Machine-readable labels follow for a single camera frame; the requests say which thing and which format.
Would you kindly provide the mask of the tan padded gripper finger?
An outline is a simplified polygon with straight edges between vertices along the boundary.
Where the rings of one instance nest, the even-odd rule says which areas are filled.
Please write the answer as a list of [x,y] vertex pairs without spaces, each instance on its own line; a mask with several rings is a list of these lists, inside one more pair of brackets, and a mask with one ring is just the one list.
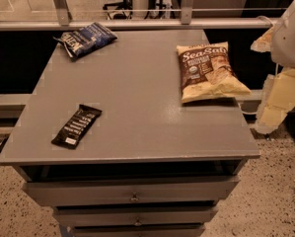
[[277,75],[268,75],[262,88],[255,130],[270,134],[295,108],[295,68],[284,67]]
[[256,39],[251,45],[251,50],[256,52],[270,52],[273,30],[274,27],[271,27],[261,37]]

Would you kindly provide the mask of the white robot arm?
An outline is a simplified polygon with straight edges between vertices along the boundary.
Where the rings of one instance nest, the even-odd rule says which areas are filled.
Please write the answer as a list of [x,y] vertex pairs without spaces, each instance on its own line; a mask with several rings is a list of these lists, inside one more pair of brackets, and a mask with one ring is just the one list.
[[280,73],[268,75],[262,88],[255,130],[269,134],[278,129],[295,108],[295,0],[278,21],[251,45],[251,50],[271,54]]

